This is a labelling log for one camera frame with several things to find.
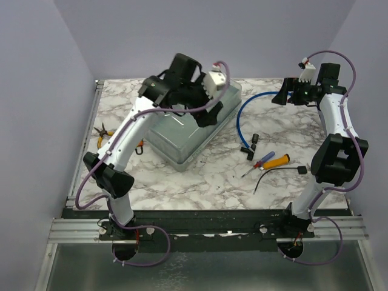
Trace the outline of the orange padlock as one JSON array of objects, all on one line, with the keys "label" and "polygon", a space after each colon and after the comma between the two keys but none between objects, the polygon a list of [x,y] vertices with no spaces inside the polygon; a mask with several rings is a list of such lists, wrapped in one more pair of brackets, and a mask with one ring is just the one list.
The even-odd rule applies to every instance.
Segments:
[{"label": "orange padlock", "polygon": [[137,146],[135,152],[137,155],[142,155],[144,153],[143,146],[141,145]]}]

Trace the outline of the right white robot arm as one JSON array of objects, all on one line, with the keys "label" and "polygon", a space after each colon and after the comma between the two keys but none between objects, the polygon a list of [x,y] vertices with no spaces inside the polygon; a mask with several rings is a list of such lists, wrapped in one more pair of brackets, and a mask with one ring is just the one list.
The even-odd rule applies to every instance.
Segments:
[{"label": "right white robot arm", "polygon": [[297,78],[284,78],[280,91],[272,99],[278,105],[315,105],[326,138],[312,158],[311,179],[302,194],[287,210],[289,217],[279,222],[280,233],[288,238],[301,230],[301,221],[309,222],[315,210],[332,192],[348,192],[360,176],[363,158],[369,148],[358,137],[347,109],[347,89],[338,84],[340,65],[323,63],[319,70],[303,59]]}]

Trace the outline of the clear green plastic storage box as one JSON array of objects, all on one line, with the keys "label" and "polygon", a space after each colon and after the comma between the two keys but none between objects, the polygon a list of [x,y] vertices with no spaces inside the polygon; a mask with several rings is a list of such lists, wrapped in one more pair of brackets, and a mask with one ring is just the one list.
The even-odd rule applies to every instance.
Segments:
[{"label": "clear green plastic storage box", "polygon": [[221,98],[223,108],[218,113],[216,125],[201,128],[190,114],[165,113],[146,133],[145,140],[159,157],[176,171],[183,172],[236,115],[241,94],[242,86],[232,80]]}]

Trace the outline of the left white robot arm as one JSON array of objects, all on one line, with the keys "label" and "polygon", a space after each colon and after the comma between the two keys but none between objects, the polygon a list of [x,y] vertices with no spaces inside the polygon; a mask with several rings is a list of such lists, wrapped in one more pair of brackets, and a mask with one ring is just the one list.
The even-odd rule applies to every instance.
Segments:
[{"label": "left white robot arm", "polygon": [[113,231],[121,239],[129,239],[135,230],[129,198],[135,179],[125,168],[151,126],[164,113],[189,113],[202,128],[217,123],[230,69],[224,61],[216,61],[193,81],[195,70],[201,69],[198,61],[177,53],[168,69],[143,81],[133,107],[110,139],[97,153],[86,152],[83,157],[89,171],[86,178],[93,178],[102,190],[115,221]]}]

